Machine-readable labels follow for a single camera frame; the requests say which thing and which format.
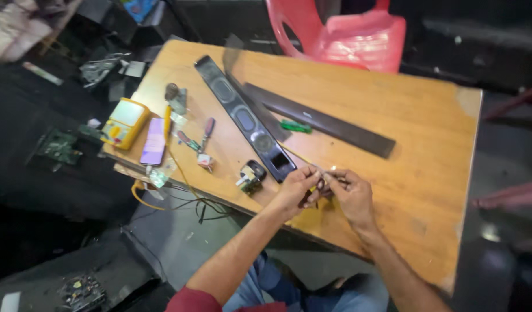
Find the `man's left hand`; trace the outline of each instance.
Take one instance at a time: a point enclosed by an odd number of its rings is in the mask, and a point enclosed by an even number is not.
[[[306,192],[316,186],[321,180],[321,173],[316,167],[308,166],[299,168],[287,175],[282,187],[264,208],[267,211],[275,211],[282,214],[285,221],[298,215],[302,208],[309,208],[319,199],[320,192],[315,189],[311,195],[304,198]]]

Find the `digital multimeter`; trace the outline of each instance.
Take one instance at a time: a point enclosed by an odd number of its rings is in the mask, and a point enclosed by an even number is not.
[[[145,105],[121,98],[104,125],[100,139],[119,149],[129,149],[149,115],[150,110]]]

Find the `hand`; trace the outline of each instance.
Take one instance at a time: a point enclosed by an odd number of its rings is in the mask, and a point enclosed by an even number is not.
[[[332,170],[324,173],[327,185],[322,188],[323,194],[329,189],[338,198],[343,213],[351,227],[359,233],[365,234],[377,231],[373,214],[372,187],[358,174],[351,170]]]
[[[319,183],[321,173],[316,167],[299,168],[287,175],[282,187],[274,199],[264,208],[266,211],[276,211],[283,216],[284,222],[298,215],[302,208],[309,208],[320,197],[315,189],[305,198],[309,189]]]

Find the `purple phone screen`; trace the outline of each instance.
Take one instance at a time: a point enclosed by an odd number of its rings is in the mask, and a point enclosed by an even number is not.
[[[159,165],[164,153],[164,119],[152,118],[148,128],[147,141],[143,147],[141,163],[145,165]]]

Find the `blue jeans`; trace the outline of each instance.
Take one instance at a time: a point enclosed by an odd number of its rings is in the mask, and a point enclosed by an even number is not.
[[[261,254],[224,305],[223,312],[265,304],[261,290],[275,301],[285,302],[288,312],[385,312],[389,300],[381,277],[373,274],[355,275],[330,295],[302,296],[300,289],[285,279],[276,266]]]

